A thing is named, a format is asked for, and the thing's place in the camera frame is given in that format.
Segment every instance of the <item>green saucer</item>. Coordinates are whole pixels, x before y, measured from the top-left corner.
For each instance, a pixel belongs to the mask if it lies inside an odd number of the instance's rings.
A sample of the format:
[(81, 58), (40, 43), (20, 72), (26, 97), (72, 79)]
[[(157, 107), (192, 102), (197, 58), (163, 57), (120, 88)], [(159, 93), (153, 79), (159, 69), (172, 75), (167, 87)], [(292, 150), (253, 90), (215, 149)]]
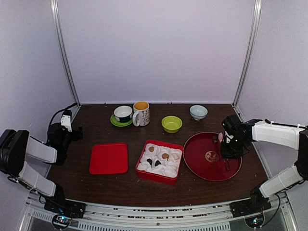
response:
[(131, 125), (131, 124), (133, 123), (133, 120), (131, 119), (131, 120), (128, 121), (128, 122), (120, 123), (120, 122), (118, 122), (118, 121), (116, 120), (115, 115), (112, 114), (112, 116), (110, 117), (110, 122), (111, 122), (113, 125), (117, 126), (117, 127), (126, 127), (126, 126), (128, 126), (128, 125)]

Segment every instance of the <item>red tray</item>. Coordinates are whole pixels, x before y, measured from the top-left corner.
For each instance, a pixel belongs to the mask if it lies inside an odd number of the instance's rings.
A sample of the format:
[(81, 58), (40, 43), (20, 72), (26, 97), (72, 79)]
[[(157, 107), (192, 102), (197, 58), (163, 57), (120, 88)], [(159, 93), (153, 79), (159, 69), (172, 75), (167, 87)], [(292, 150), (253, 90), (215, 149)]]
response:
[(126, 143), (98, 144), (92, 148), (89, 172), (93, 175), (123, 174), (128, 171)]
[[(223, 159), (220, 143), (213, 143), (213, 132), (202, 132), (190, 137), (184, 145), (183, 158), (187, 167), (197, 176), (210, 181), (224, 181), (236, 175), (241, 168), (242, 158)], [(214, 153), (211, 160), (206, 153)]]
[(140, 163), (140, 159), (143, 156), (143, 153), (145, 151), (145, 146), (148, 143), (152, 143), (152, 144), (155, 144), (157, 146), (164, 146), (164, 147), (168, 147), (168, 148), (179, 149), (179, 150), (182, 151), (182, 156), (183, 156), (183, 147), (180, 146), (180, 145), (172, 144), (172, 143), (166, 143), (166, 142), (162, 142), (162, 141), (148, 140), (145, 143), (142, 154), (141, 154), (141, 156), (140, 156), (140, 158), (139, 158), (139, 160), (136, 164), (137, 176), (140, 177), (140, 178), (144, 178), (144, 179), (147, 179), (147, 180), (152, 180), (152, 181), (156, 181), (156, 182), (160, 182), (160, 183), (164, 183), (164, 184), (169, 184), (169, 185), (176, 184), (177, 181), (178, 181), (178, 177), (179, 177), (180, 165), (179, 165), (179, 169), (178, 169), (178, 175), (175, 178), (165, 177), (165, 176), (157, 175), (157, 174), (154, 174), (154, 173), (151, 173), (151, 172), (139, 171), (137, 169), (138, 164)]

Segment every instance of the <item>mug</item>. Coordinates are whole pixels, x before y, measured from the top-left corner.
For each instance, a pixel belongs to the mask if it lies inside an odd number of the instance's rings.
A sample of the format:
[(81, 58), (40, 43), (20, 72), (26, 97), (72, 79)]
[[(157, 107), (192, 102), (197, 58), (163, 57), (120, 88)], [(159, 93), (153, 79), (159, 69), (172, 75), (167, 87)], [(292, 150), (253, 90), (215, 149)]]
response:
[(133, 124), (138, 126), (148, 125), (150, 122), (150, 106), (147, 102), (137, 102), (134, 104)]

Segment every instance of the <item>light blue bowl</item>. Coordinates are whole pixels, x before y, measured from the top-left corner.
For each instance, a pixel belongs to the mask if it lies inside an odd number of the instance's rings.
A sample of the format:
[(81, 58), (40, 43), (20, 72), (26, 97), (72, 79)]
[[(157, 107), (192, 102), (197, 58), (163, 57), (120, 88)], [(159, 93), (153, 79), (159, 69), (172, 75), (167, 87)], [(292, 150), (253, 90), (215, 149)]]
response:
[(190, 108), (191, 116), (195, 120), (204, 119), (207, 115), (207, 109), (201, 105), (194, 105)]

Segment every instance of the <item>red box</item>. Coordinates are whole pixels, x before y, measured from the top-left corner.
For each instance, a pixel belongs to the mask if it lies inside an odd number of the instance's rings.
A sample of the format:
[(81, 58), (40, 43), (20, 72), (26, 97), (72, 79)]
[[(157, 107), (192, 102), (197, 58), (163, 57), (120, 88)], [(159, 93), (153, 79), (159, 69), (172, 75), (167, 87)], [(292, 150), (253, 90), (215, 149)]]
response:
[(177, 145), (177, 144), (172, 144), (172, 143), (166, 143), (166, 142), (162, 142), (162, 141), (154, 141), (154, 140), (148, 140), (145, 145), (144, 145), (144, 148), (143, 148), (143, 151), (142, 151), (142, 154), (141, 156), (139, 157), (139, 160), (136, 164), (136, 172), (137, 172), (137, 176), (140, 177), (140, 178), (144, 178), (144, 179), (147, 179), (147, 180), (152, 180), (152, 181), (156, 181), (156, 182), (160, 182), (160, 183), (164, 183), (164, 184), (169, 184), (169, 185), (174, 185), (177, 183), (178, 181), (178, 177), (179, 177), (179, 172), (180, 172), (180, 165), (179, 165), (179, 169), (178, 169), (178, 175), (175, 177), (175, 178), (170, 178), (170, 177), (165, 177), (165, 176), (161, 176), (161, 175), (157, 175), (157, 174), (154, 174), (154, 173), (151, 173), (151, 172), (145, 172), (145, 171), (139, 171), (137, 169), (138, 167), (138, 164), (140, 163), (140, 159), (141, 157), (143, 156), (143, 153), (145, 151), (145, 146), (149, 143), (152, 143), (152, 144), (155, 144), (157, 146), (164, 146), (164, 147), (167, 147), (167, 148), (173, 148), (173, 149), (179, 149), (182, 151), (182, 156), (183, 156), (183, 147), (180, 146), (180, 145)]

